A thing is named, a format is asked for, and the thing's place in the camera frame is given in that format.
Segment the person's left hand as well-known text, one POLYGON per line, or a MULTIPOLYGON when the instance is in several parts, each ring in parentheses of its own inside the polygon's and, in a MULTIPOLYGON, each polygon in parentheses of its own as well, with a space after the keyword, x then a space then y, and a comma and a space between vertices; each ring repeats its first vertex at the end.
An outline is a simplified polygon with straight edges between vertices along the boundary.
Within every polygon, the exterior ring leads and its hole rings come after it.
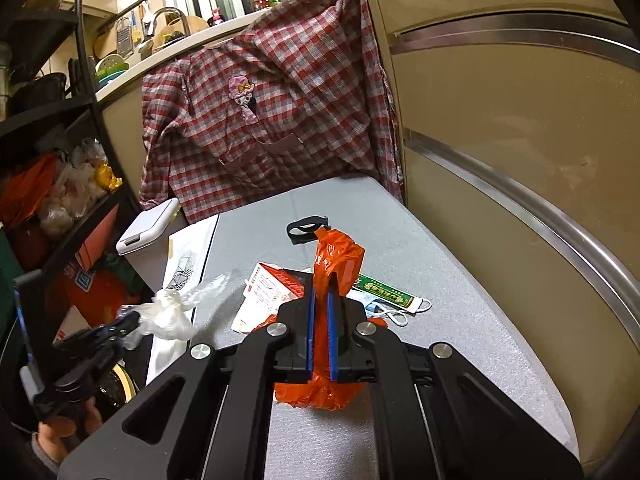
MULTIPOLYGON (((96 408, 96 399, 85 402, 82 413, 82 426, 86 434, 93 434, 102 426, 102 416, 96 408)), ((32 435, 32 450, 36 456, 53 472, 66 459, 70 451, 64 439, 77 434, 77 425, 73 419, 53 416, 47 422, 40 422, 38 431, 32 435)))

